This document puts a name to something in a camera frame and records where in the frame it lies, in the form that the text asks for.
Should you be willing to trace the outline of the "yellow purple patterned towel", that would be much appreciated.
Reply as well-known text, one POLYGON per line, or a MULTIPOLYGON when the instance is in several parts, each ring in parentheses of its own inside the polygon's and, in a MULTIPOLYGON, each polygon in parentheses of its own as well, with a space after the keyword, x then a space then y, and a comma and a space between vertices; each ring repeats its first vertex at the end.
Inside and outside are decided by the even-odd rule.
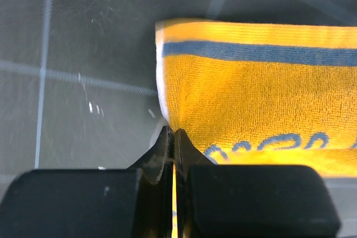
POLYGON ((305 164, 356 235, 356 28, 156 24, 161 113, 216 164, 305 164))

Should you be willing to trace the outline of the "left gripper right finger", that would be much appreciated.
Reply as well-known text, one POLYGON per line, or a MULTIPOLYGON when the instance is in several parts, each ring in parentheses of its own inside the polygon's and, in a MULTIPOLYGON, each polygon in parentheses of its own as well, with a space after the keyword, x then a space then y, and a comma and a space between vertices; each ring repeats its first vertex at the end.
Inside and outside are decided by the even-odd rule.
POLYGON ((302 165, 216 165, 175 132, 178 237, 336 237, 322 177, 302 165))

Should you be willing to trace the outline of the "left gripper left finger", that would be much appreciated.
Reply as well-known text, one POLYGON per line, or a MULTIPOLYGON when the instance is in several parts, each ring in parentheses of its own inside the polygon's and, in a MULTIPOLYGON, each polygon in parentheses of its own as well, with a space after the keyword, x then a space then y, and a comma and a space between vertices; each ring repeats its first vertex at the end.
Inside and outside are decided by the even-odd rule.
POLYGON ((126 169, 36 169, 1 202, 2 237, 170 237, 173 137, 126 169))

